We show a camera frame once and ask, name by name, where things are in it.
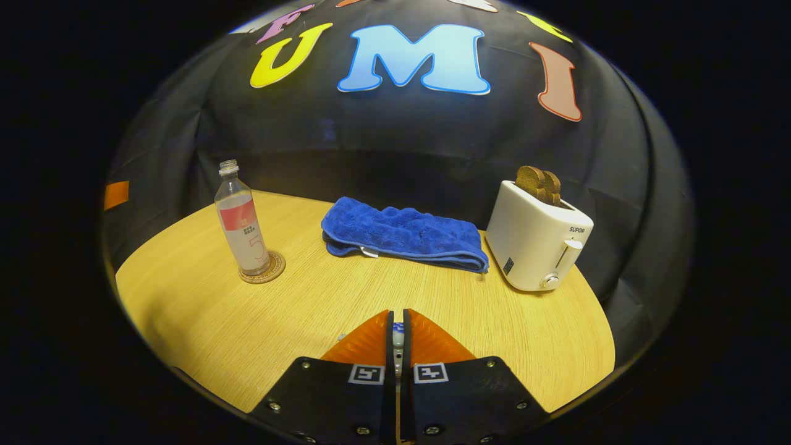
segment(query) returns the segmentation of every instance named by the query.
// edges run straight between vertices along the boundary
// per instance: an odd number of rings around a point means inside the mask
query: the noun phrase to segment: white tag on towel
[[[363,247],[363,246],[360,246],[360,250],[365,255],[368,255],[369,257],[372,257],[372,258],[378,258],[379,257],[379,251],[378,250],[369,249],[369,248]]]

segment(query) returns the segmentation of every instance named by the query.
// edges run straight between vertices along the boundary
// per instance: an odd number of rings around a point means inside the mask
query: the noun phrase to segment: wooden table
[[[153,350],[242,411],[296,357],[321,357],[339,334],[385,309],[396,321],[415,309],[476,356],[500,356],[547,411],[613,370],[609,324],[576,267],[560,288],[528,293],[506,283],[486,242],[488,274],[333,257],[320,227],[332,203],[253,193],[264,241],[286,259],[274,281],[239,278],[214,205],[151,238],[115,276]]]

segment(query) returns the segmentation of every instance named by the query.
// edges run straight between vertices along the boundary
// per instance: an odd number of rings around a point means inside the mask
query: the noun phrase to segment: bottle cap
[[[220,176],[235,173],[239,171],[236,159],[229,159],[228,161],[220,162]]]

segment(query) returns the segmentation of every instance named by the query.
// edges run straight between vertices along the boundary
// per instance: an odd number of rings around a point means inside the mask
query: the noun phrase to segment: white toaster
[[[500,183],[486,241],[515,288],[555,289],[585,247],[593,221],[566,201],[560,202],[563,208],[542,203],[513,181]]]

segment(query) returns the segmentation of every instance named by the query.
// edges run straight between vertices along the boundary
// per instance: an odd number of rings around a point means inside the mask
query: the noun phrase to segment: black fabric
[[[479,229],[486,229],[500,181],[535,165],[557,174],[563,199],[595,223],[577,266],[611,323],[618,363],[628,359],[664,326],[683,285],[692,216],[678,148],[639,90],[570,30],[563,33],[573,44],[492,3],[499,13],[452,2],[324,2],[261,44],[268,26],[222,37],[157,91],[119,148],[108,182],[130,181],[130,202],[106,212],[114,267],[212,204],[218,163],[229,158],[258,190],[414,207]],[[333,26],[288,77],[250,86],[264,48],[293,39],[279,66],[302,32],[327,22]],[[350,34],[385,24],[413,41],[439,24],[481,29],[479,66],[490,93],[427,89],[420,77],[431,61],[404,87],[377,63],[378,88],[339,92],[357,45]],[[580,122],[537,101],[544,69],[529,42],[574,64]]]

